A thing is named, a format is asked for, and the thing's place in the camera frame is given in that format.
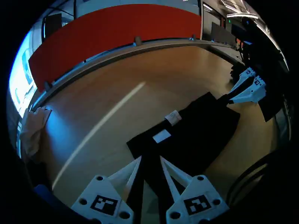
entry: desk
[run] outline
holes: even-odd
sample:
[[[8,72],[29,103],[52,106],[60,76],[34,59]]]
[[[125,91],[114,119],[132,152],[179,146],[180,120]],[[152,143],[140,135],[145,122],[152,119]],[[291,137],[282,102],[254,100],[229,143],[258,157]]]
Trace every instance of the desk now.
[[[53,111],[40,156],[52,182],[76,155],[60,173],[54,194],[71,206],[96,174],[109,176],[133,160],[126,146],[132,137],[208,91],[216,98],[228,93],[230,70],[231,64],[204,49],[176,47],[114,62],[64,88],[46,104]],[[274,121],[265,123],[257,104],[229,107],[241,114],[239,125],[205,173],[224,198],[233,181],[276,146]],[[154,197],[146,185],[147,206],[155,204]]]

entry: white label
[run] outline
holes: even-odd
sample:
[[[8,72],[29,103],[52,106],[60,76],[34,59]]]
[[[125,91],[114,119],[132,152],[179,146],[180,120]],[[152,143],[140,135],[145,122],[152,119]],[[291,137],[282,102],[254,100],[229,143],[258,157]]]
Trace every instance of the white label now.
[[[182,119],[182,117],[180,116],[179,112],[175,110],[171,112],[169,115],[167,115],[165,119],[167,119],[171,123],[171,126],[174,126]]]
[[[160,131],[158,134],[156,134],[152,138],[155,140],[155,142],[159,143],[159,142],[167,139],[170,136],[171,136],[171,134],[164,129],[164,130]]]

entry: white cloth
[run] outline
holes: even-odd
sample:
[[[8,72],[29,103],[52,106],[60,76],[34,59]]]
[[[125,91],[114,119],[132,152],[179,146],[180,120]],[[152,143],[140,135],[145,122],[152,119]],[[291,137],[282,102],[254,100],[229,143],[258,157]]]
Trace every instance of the white cloth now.
[[[26,109],[22,120],[20,140],[23,150],[32,157],[39,150],[40,133],[44,128],[52,110],[45,107],[37,108],[35,112]]]

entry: red divider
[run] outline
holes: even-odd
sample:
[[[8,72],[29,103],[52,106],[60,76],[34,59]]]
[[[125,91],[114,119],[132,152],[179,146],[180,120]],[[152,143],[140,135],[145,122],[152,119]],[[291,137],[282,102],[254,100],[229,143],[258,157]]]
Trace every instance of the red divider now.
[[[65,25],[33,53],[30,70],[39,91],[78,63],[98,53],[134,42],[160,38],[200,37],[201,16],[155,4],[101,9]]]

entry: black cloth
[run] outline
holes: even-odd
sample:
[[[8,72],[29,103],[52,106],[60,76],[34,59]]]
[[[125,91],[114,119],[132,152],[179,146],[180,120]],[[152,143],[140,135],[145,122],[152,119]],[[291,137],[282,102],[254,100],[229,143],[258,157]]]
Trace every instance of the black cloth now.
[[[127,142],[134,158],[142,155],[143,177],[159,198],[161,222],[173,204],[160,155],[191,176],[200,175],[234,134],[240,114],[219,103],[210,93],[179,111],[182,120],[164,120]],[[156,143],[153,136],[166,129],[171,136]]]

